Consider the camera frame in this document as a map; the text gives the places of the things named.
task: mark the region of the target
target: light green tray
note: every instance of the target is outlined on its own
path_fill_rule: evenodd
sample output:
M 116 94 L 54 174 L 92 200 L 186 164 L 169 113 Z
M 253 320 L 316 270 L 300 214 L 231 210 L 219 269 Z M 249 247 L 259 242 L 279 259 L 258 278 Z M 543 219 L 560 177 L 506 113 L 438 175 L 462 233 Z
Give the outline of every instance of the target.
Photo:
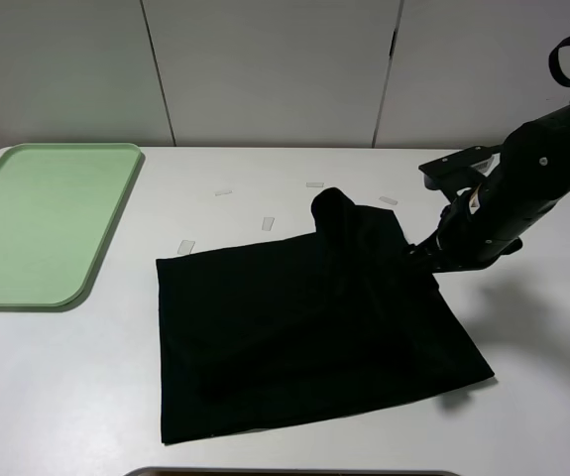
M 0 158 L 0 307 L 79 296 L 143 158 L 131 144 L 26 144 Z

